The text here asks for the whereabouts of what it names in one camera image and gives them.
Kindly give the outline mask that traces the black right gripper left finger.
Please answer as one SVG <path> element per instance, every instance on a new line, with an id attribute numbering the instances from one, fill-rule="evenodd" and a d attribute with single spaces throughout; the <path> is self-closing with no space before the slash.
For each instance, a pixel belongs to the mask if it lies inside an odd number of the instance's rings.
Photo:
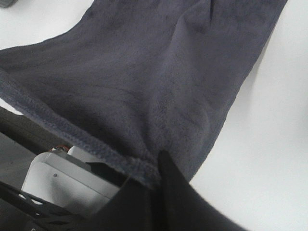
<path id="1" fill-rule="evenodd" d="M 153 231 L 151 191 L 127 180 L 118 193 L 84 224 L 85 231 Z"/>

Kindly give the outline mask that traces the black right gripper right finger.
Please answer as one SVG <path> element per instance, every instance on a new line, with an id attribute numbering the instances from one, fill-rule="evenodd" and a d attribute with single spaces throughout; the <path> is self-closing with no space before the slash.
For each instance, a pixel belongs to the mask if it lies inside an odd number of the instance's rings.
<path id="1" fill-rule="evenodd" d="M 204 200 L 180 172 L 169 152 L 158 154 L 163 218 L 168 231 L 242 231 Z"/>

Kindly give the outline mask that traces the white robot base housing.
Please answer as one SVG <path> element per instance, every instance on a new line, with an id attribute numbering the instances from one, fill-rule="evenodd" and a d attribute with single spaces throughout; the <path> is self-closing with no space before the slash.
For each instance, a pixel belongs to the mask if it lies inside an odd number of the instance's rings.
<path id="1" fill-rule="evenodd" d="M 21 190 L 89 218 L 120 190 L 127 177 L 73 146 L 49 151 L 31 162 Z"/>

